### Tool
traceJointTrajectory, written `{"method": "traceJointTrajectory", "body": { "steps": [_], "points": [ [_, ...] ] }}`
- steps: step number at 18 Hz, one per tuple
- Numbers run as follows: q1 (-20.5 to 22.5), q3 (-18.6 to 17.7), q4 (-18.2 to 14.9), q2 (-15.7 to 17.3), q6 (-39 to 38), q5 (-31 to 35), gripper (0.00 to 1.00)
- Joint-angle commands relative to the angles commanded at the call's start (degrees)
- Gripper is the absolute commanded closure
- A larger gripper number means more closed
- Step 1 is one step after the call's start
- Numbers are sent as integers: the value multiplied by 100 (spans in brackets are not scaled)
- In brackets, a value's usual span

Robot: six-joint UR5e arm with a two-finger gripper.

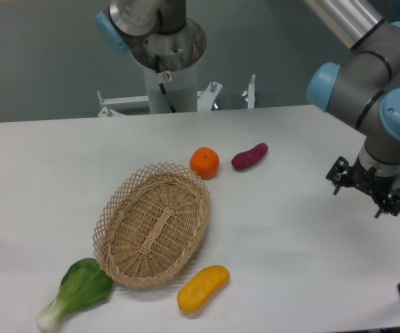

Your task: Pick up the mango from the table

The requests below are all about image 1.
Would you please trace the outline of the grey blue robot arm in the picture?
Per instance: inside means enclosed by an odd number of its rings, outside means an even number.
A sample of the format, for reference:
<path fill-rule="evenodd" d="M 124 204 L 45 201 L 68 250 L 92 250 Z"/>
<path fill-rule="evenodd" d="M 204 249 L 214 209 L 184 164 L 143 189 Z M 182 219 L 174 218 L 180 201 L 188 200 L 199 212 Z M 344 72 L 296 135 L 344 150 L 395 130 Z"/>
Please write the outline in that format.
<path fill-rule="evenodd" d="M 337 159 L 327 179 L 336 189 L 370 196 L 379 214 L 398 215 L 400 88 L 385 86 L 400 72 L 400 22 L 385 21 L 367 1 L 309 1 L 308 7 L 355 56 L 346 66 L 322 65 L 307 99 L 365 136 L 356 161 Z M 206 36 L 188 19 L 184 1 L 111 1 L 95 23 L 114 50 L 131 53 L 141 66 L 152 113 L 212 110 L 221 85 L 197 91 Z"/>

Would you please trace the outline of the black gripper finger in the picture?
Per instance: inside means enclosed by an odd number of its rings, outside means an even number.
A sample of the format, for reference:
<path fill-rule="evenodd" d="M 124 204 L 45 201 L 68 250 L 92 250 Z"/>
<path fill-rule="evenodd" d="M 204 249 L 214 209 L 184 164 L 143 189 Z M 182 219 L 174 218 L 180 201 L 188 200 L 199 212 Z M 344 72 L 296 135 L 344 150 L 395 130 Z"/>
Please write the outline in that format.
<path fill-rule="evenodd" d="M 381 214 L 397 216 L 400 213 L 400 188 L 375 193 L 374 202 L 378 205 L 375 218 L 378 218 Z"/>
<path fill-rule="evenodd" d="M 334 186 L 333 194 L 337 195 L 341 188 L 353 187 L 353 167 L 344 157 L 339 156 L 326 174 L 326 179 Z"/>

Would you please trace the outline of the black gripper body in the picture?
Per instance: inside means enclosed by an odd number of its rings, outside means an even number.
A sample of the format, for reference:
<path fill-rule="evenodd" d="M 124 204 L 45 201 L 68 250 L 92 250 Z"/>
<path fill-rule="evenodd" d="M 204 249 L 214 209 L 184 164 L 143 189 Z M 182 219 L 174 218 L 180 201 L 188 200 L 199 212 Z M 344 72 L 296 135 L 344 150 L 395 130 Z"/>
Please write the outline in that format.
<path fill-rule="evenodd" d="M 373 201 L 388 201 L 395 178 L 380 176 L 375 166 L 365 169 L 360 160 L 356 160 L 348 171 L 348 186 L 371 196 Z"/>

